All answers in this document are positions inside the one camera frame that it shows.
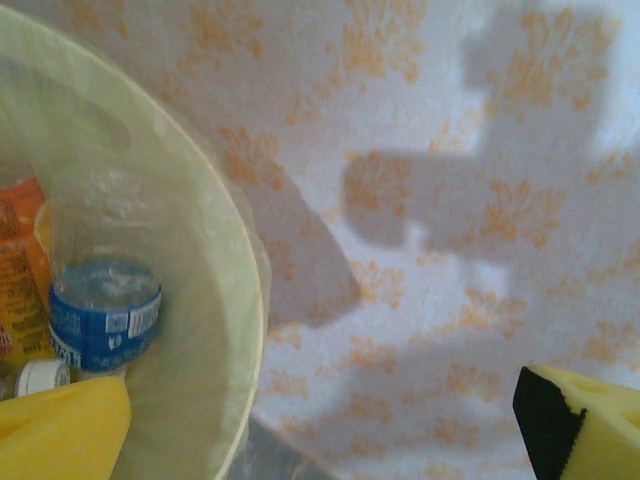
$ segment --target trash bag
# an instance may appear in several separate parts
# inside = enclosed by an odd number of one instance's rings
[[[45,194],[57,171],[107,162],[177,199],[149,239],[163,307],[128,371],[132,422],[112,478],[223,478],[257,387],[270,267],[211,149],[108,60],[0,6],[0,161],[28,164]]]

